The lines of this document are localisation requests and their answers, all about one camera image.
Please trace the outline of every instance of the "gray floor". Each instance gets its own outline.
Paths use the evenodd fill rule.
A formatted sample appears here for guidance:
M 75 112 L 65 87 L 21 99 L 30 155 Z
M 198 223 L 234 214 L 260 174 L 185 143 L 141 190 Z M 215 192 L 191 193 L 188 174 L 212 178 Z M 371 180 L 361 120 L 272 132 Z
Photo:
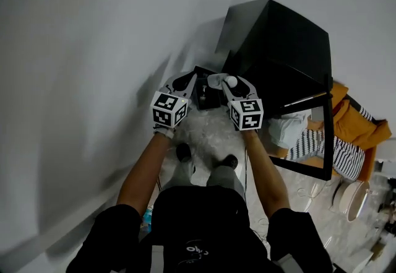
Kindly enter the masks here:
M 197 167 L 197 171 L 192 177 L 194 184 L 204 186 L 209 177 L 213 158 L 220 160 L 228 154 L 237 156 L 239 165 L 236 172 L 242 184 L 245 184 L 243 140 L 227 116 L 226 107 L 210 111 L 193 109 L 181 123 L 175 135 L 174 145 L 187 142 L 191 146 Z M 170 179 L 177 163 L 174 149 L 175 146 L 165 159 L 160 175 L 162 184 Z M 287 185 L 291 208 L 298 212 L 311 214 L 319 236 L 333 262 L 341 261 L 345 255 L 353 254 L 362 246 L 370 248 L 378 239 L 386 221 L 386 217 L 376 212 L 388 189 L 385 178 L 372 177 L 371 192 L 366 205 L 360 217 L 350 223 L 345 216 L 334 211 L 331 203 L 340 178 L 333 177 L 332 180 L 325 182 L 283 168 L 278 169 Z M 251 228 L 257 232 L 263 244 L 270 250 L 270 246 L 266 242 L 268 219 L 260 205 L 249 162 L 247 164 L 246 199 Z M 370 269 L 366 272 L 380 271 Z

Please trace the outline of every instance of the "black shirt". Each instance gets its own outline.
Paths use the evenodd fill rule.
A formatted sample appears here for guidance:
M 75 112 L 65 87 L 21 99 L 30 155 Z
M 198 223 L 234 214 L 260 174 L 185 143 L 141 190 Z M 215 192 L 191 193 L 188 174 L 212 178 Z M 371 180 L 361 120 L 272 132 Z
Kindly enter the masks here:
M 160 193 L 152 214 L 152 232 L 138 243 L 141 219 L 131 206 L 102 212 L 71 272 L 150 272 L 152 246 L 163 246 L 164 272 L 281 272 L 249 228 L 248 210 L 232 189 L 173 187 Z M 332 272 L 329 255 L 311 216 L 280 209 L 269 222 L 271 259 L 291 254 L 308 272 Z

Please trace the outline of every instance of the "person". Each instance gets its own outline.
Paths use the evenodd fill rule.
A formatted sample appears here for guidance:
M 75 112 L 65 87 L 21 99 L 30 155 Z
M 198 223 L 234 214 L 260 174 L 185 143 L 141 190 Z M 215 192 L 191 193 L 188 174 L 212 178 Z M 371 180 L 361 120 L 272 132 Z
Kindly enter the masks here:
M 187 144 L 154 203 L 152 231 L 138 242 L 141 217 L 157 183 L 172 133 L 156 129 L 125 179 L 116 206 L 103 211 L 67 273 L 74 272 L 332 272 L 311 216 L 290 209 L 285 183 L 255 131 L 241 131 L 257 193 L 269 218 L 271 261 L 249 227 L 244 188 L 229 155 L 207 186 L 194 186 Z

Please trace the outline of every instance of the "white ball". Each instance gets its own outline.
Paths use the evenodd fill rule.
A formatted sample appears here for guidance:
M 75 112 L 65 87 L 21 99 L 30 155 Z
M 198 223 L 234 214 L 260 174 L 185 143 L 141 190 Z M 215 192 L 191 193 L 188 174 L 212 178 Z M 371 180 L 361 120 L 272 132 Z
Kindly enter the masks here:
M 225 82 L 230 86 L 230 88 L 234 88 L 238 84 L 238 80 L 234 76 L 227 76 Z

